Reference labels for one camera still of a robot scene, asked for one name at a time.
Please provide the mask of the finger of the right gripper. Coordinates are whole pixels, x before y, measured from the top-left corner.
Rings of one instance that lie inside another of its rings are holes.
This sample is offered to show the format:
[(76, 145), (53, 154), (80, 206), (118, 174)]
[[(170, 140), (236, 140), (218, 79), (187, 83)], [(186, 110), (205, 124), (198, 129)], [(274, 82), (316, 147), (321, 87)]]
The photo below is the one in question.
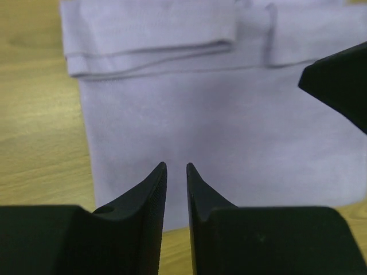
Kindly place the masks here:
[(366, 42), (305, 67), (298, 87), (366, 133)]

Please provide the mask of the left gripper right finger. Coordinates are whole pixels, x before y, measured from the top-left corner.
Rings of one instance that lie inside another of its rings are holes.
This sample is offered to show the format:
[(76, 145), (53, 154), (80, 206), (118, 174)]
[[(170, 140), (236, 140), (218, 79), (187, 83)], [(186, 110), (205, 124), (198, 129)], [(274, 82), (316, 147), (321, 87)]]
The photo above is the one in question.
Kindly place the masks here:
[(216, 274), (216, 225), (209, 217), (213, 210), (237, 206), (210, 187), (193, 163), (186, 166), (186, 178), (193, 274)]

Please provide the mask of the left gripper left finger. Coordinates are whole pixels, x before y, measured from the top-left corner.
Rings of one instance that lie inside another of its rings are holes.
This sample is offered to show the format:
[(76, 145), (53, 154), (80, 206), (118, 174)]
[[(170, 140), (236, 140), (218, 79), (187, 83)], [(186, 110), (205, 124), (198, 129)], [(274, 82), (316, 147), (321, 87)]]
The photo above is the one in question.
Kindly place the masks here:
[(158, 274), (167, 190), (167, 165), (159, 163), (136, 186), (93, 214), (112, 223), (112, 274)]

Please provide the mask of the purple t shirt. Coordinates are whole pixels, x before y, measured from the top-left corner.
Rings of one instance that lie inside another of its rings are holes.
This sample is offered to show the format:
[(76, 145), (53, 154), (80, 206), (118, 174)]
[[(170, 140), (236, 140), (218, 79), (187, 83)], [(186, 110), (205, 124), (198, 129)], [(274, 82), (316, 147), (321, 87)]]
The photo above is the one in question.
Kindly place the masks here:
[(366, 136), (298, 88), (366, 40), (339, 1), (61, 1), (95, 201), (168, 167), (166, 230), (188, 223), (186, 165), (238, 206), (342, 206), (366, 194)]

